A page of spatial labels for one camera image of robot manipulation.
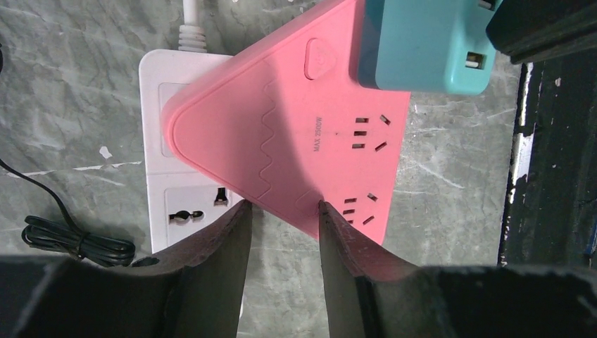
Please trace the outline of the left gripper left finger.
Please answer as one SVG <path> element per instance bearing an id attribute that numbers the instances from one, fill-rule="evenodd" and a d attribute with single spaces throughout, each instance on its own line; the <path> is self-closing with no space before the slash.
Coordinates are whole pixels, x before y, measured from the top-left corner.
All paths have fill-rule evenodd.
<path id="1" fill-rule="evenodd" d="M 2 337 L 235 337 L 252 205 L 130 267 L 1 257 Z"/>

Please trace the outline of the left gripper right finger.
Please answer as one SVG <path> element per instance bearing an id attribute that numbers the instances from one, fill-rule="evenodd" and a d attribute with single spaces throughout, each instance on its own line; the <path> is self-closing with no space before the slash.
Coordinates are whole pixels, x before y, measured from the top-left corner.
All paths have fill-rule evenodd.
<path id="1" fill-rule="evenodd" d="M 556 265 L 425 266 L 321 201 L 331 337 L 595 337 L 596 272 Z"/>

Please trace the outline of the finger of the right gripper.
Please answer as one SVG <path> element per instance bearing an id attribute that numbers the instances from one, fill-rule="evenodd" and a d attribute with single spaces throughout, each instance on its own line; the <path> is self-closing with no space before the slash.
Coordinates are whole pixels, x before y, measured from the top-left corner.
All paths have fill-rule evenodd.
<path id="1" fill-rule="evenodd" d="M 513 64 L 595 49 L 596 0 L 502 1 L 486 35 Z"/>

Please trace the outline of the teal cube adapter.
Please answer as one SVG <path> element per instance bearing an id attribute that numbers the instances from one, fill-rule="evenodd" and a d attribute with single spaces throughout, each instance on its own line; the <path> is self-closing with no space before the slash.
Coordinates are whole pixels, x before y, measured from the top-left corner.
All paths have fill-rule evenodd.
<path id="1" fill-rule="evenodd" d="M 357 77 L 388 91 L 478 95 L 496 50 L 486 27 L 501 5 L 481 0 L 366 1 Z"/>

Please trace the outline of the white power strip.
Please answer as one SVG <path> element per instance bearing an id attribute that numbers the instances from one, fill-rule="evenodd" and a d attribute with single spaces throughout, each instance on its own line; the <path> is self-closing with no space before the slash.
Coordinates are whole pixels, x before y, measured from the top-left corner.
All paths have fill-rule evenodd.
<path id="1" fill-rule="evenodd" d="M 144 162 L 151 251 L 157 253 L 213 223 L 241 197 L 174 156 L 161 127 L 165 103 L 227 55 L 170 49 L 148 52 L 139 64 Z"/>

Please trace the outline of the black power adapter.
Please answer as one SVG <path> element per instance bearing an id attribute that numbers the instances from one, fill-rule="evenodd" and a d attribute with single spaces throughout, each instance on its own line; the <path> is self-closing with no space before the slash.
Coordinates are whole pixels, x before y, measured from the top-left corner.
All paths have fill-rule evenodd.
<path id="1" fill-rule="evenodd" d="M 126 239 L 112 238 L 88 232 L 77 226 L 65 204 L 52 189 L 25 175 L 5 161 L 1 162 L 1 177 L 23 179 L 48 193 L 56 202 L 62 220 L 26 215 L 21 231 L 22 241 L 31 249 L 66 254 L 76 261 L 88 260 L 104 268 L 129 266 L 135 256 L 135 245 Z"/>

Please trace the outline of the pink triangular power strip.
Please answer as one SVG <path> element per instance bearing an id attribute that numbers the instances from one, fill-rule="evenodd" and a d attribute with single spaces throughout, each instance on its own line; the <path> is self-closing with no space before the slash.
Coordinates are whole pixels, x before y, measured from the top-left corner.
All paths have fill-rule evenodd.
<path id="1" fill-rule="evenodd" d="M 312 237 L 326 201 L 386 234 L 410 93 L 357 79 L 364 1 L 322 1 L 167 101 L 171 152 Z"/>

